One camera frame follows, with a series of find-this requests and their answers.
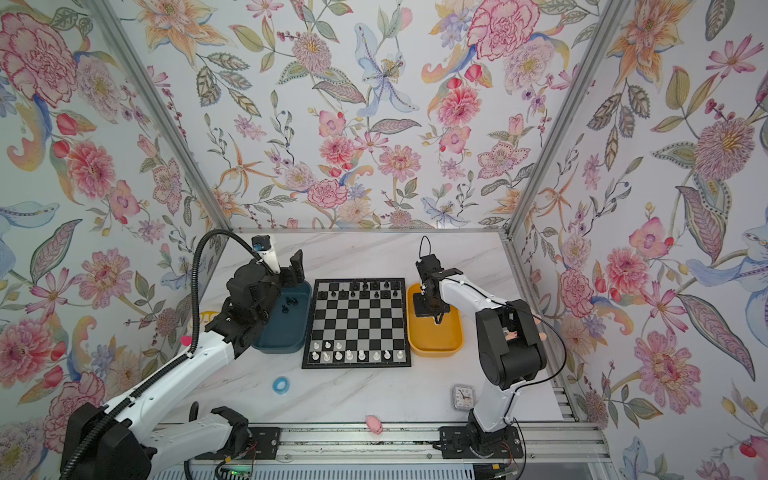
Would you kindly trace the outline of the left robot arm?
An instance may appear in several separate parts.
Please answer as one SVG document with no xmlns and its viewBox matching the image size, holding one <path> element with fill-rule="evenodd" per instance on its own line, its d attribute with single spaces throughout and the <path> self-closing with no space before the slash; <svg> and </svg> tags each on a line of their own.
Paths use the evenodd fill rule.
<svg viewBox="0 0 768 480">
<path fill-rule="evenodd" d="M 303 253 L 287 267 L 274 253 L 256 256 L 228 281 L 220 312 L 198 329 L 191 345 L 132 390 L 69 417 L 62 479 L 148 479 L 194 457 L 229 459 L 254 444 L 248 419 L 226 406 L 164 431 L 157 426 L 184 397 L 237 360 L 261 337 L 286 287 L 305 279 Z"/>
</svg>

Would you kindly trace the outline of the yellow plastic tray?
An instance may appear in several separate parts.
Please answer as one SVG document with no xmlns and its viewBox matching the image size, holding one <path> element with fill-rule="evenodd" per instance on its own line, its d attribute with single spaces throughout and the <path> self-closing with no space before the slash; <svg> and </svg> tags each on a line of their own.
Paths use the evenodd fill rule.
<svg viewBox="0 0 768 480">
<path fill-rule="evenodd" d="M 407 290 L 407 335 L 411 350 L 422 357 L 449 357 L 460 351 L 464 345 L 464 334 L 460 312 L 451 307 L 440 324 L 431 316 L 419 317 L 415 306 L 421 297 L 419 284 L 412 284 Z"/>
</svg>

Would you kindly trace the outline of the teal plastic tray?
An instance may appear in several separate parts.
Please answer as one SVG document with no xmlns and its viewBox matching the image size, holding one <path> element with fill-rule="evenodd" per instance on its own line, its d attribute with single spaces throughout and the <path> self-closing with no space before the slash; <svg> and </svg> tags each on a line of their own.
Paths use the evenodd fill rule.
<svg viewBox="0 0 768 480">
<path fill-rule="evenodd" d="M 300 350 L 307 334 L 312 297 L 312 287 L 306 281 L 284 288 L 253 347 L 266 354 L 291 354 Z"/>
</svg>

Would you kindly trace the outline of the yellow white plush toy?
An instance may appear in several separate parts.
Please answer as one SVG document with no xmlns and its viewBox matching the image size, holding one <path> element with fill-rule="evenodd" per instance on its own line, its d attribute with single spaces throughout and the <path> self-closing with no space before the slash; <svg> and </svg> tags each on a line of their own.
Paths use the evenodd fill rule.
<svg viewBox="0 0 768 480">
<path fill-rule="evenodd" d="M 204 311 L 201 312 L 199 315 L 199 324 L 200 324 L 200 330 L 203 330 L 204 327 L 209 324 L 214 317 L 217 315 L 216 311 Z M 188 325 L 184 328 L 182 331 L 183 335 L 181 336 L 180 343 L 182 347 L 189 347 L 192 343 L 192 334 L 193 334 L 193 325 L 192 321 L 188 322 Z"/>
</svg>

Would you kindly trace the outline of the black white chessboard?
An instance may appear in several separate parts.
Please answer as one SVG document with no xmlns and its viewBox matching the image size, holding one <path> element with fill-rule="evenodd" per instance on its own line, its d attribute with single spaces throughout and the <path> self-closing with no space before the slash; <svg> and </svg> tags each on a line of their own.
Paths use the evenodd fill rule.
<svg viewBox="0 0 768 480">
<path fill-rule="evenodd" d="M 403 278 L 315 280 L 302 368 L 409 368 L 407 306 Z"/>
</svg>

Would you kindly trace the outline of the small white clock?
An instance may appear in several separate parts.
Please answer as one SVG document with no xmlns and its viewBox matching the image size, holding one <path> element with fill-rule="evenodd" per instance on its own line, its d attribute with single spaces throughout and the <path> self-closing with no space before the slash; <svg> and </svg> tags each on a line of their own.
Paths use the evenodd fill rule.
<svg viewBox="0 0 768 480">
<path fill-rule="evenodd" d="M 470 385 L 454 385 L 451 389 L 451 402 L 455 410 L 471 411 L 475 406 L 474 388 Z"/>
</svg>

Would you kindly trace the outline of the pink eraser toy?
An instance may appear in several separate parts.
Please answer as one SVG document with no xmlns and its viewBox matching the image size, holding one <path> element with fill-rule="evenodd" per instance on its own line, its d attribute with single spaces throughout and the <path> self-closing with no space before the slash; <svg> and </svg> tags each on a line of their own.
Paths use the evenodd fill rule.
<svg viewBox="0 0 768 480">
<path fill-rule="evenodd" d="M 383 424 L 380 419 L 374 415 L 368 415 L 365 419 L 367 429 L 374 435 L 380 435 L 383 432 Z"/>
</svg>

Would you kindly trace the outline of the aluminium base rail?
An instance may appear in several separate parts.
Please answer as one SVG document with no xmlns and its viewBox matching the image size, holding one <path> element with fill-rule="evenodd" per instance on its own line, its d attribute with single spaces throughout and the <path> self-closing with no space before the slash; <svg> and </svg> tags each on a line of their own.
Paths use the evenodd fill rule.
<svg viewBox="0 0 768 480">
<path fill-rule="evenodd" d="M 219 417 L 165 423 L 138 440 L 155 470 L 187 459 L 248 452 L 273 463 L 607 463 L 601 432 L 588 423 L 523 422 L 502 440 L 472 447 L 458 423 L 387 423 L 380 435 L 363 423 L 285 423 L 234 427 Z"/>
</svg>

